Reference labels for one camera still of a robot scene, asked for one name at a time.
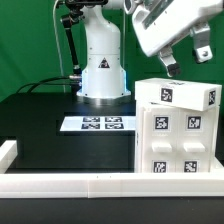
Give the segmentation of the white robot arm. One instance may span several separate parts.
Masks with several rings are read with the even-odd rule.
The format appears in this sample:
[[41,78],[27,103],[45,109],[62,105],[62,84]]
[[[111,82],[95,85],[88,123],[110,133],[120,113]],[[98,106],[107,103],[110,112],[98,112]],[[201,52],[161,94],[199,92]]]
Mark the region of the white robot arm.
[[87,37],[87,66],[78,96],[94,103],[109,103],[130,96],[126,72],[120,65],[120,31],[107,21],[104,9],[122,9],[144,54],[156,55],[172,77],[180,72],[172,46],[188,35],[200,63],[212,58],[208,21],[224,11],[224,0],[87,0],[83,4]]

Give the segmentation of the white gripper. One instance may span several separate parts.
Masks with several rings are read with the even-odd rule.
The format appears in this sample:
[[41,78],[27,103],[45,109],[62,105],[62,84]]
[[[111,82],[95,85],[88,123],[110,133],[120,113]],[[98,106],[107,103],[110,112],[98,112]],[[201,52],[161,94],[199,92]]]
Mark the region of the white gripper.
[[193,52],[197,63],[213,57],[210,48],[210,26],[207,21],[224,10],[224,0],[173,0],[155,18],[153,13],[140,4],[132,15],[132,24],[141,49],[151,57],[158,58],[169,77],[179,75],[179,63],[173,57],[173,45],[184,38],[190,30]]

